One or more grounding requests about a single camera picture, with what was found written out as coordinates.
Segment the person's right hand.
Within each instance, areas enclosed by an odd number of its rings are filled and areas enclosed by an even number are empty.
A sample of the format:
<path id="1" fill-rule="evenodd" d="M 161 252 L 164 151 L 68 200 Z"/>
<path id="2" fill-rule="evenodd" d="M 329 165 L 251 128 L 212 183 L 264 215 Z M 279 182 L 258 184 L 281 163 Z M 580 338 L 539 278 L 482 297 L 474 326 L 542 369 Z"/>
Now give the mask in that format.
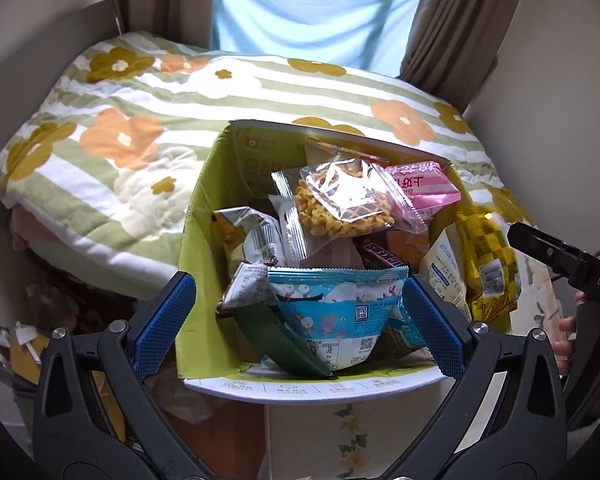
<path id="1" fill-rule="evenodd" d="M 571 336 L 577 333 L 577 318 L 574 315 L 569 318 L 563 318 L 559 321 L 558 328 L 564 333 L 566 340 L 554 342 L 552 348 L 556 358 L 558 373 L 566 376 L 570 372 L 574 355 L 574 339 L 571 339 Z"/>

